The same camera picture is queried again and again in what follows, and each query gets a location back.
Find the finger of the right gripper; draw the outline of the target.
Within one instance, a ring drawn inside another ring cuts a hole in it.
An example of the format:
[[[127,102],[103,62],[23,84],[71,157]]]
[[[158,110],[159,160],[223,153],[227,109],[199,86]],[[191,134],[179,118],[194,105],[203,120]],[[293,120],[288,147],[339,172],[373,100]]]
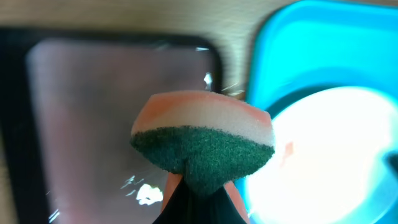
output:
[[[391,172],[398,174],[398,153],[397,151],[388,152],[384,156],[384,160]]]

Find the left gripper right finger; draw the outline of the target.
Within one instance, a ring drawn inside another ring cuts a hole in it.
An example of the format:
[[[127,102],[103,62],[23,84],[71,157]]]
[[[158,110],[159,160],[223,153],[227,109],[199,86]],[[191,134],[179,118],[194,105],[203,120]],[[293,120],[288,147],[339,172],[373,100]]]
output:
[[[233,182],[207,197],[198,210],[200,224],[249,224],[243,198]]]

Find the green and white sponge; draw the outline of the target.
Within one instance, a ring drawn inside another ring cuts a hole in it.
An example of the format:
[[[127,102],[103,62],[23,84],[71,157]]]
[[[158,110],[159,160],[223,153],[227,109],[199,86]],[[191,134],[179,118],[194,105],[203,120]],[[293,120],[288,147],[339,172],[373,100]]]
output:
[[[200,196],[251,175],[275,153],[270,115],[210,91],[152,95],[131,130],[131,146]]]

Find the light blue plate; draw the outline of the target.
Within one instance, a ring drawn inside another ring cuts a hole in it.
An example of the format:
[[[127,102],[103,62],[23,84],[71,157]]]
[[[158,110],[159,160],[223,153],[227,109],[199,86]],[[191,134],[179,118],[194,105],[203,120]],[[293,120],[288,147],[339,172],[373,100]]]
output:
[[[397,203],[397,102],[359,87],[323,90],[273,120],[274,157],[245,181],[254,223],[376,223]]]

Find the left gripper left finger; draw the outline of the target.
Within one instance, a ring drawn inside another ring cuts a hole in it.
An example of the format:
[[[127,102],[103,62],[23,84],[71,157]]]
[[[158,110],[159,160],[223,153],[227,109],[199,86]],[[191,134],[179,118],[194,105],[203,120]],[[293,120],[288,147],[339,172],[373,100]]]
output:
[[[192,192],[183,177],[169,173],[160,215],[153,224],[189,224],[192,208]]]

